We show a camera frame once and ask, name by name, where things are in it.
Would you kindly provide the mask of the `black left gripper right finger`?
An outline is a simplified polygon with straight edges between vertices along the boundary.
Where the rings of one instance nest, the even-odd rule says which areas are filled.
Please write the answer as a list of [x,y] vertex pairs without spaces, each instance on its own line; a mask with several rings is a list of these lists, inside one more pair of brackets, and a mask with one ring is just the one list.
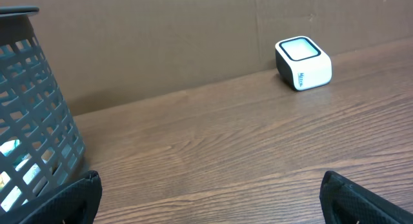
[[331,170],[323,176],[319,200],[328,224],[412,224],[412,213]]

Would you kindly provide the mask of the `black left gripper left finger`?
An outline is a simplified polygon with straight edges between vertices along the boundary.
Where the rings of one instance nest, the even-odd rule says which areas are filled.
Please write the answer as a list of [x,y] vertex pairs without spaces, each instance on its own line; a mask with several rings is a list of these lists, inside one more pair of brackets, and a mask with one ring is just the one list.
[[62,184],[1,215],[1,224],[89,224],[99,209],[103,188],[95,170]]

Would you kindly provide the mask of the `mint green wipes pack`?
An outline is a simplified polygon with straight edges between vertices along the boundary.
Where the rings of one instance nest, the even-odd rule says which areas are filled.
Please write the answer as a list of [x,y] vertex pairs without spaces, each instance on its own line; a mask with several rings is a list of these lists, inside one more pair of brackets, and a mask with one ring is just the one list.
[[1,145],[1,211],[10,212],[38,197],[47,179],[17,138]]

